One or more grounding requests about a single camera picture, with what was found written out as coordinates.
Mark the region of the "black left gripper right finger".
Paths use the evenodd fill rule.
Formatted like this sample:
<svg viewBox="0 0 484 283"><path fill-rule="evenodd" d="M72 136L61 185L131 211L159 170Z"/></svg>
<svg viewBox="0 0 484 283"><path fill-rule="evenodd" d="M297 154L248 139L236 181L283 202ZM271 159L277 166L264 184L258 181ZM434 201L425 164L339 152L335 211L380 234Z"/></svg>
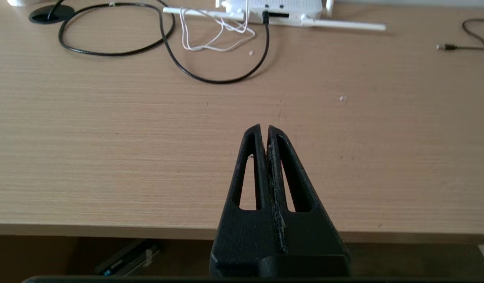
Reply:
<svg viewBox="0 0 484 283"><path fill-rule="evenodd" d="M290 139L270 126L267 169L276 252L269 276L349 276L350 256Z"/></svg>

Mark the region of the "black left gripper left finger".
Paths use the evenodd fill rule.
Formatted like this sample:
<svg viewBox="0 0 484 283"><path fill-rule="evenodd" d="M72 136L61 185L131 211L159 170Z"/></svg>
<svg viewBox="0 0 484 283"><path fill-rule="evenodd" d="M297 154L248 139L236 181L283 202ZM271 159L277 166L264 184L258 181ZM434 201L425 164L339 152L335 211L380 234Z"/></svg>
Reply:
<svg viewBox="0 0 484 283"><path fill-rule="evenodd" d="M247 162L253 160L256 209L240 207ZM282 252L279 184L270 150L262 141L260 124L242 137L231 185L210 252L210 273L216 277L277 277Z"/></svg>

